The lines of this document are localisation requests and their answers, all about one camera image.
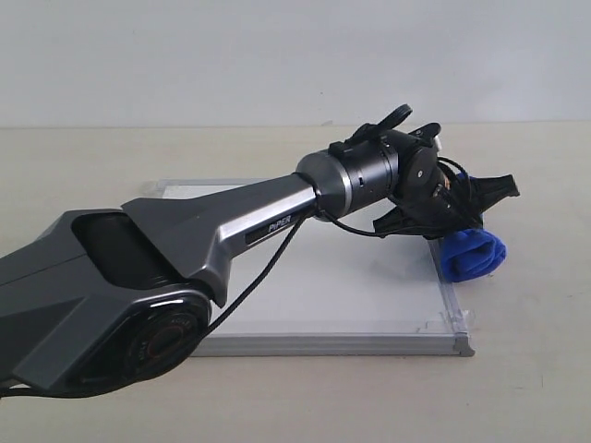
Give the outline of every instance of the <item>transparent plastic board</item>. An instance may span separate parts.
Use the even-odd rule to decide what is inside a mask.
[[[254,180],[162,180],[160,198],[198,198]],[[383,201],[342,221],[371,229]],[[286,232],[232,263],[228,305],[257,277]],[[422,237],[354,235],[307,220],[257,290],[195,355],[471,356],[464,312],[440,274],[439,244]],[[222,310],[213,307],[213,317]]]

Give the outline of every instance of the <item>robotic arm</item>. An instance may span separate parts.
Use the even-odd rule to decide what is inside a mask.
[[[436,239],[482,228],[485,210],[519,195],[510,175],[476,179],[439,157],[440,125],[394,129],[410,113],[401,106],[280,178],[64,213],[0,258],[0,397],[91,397],[169,372],[256,288],[306,219]],[[394,208],[374,232],[339,221],[385,198]],[[211,303],[227,304],[232,259],[290,227],[259,279],[211,321]]]

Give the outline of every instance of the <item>beige tabletop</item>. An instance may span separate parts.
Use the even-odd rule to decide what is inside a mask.
[[[159,179],[289,174],[351,130],[1,130],[0,254]],[[506,262],[456,285],[474,357],[192,358],[100,398],[2,400],[0,442],[591,441],[589,140],[591,123],[443,128],[446,156],[522,193],[486,217]]]

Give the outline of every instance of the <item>blue cloth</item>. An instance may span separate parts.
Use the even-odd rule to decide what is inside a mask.
[[[507,248],[484,229],[466,229],[443,237],[441,271],[446,280],[460,282],[490,274],[507,257]]]

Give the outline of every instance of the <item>white wall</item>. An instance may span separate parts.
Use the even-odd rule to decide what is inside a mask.
[[[591,119],[591,2],[5,0],[0,126]]]

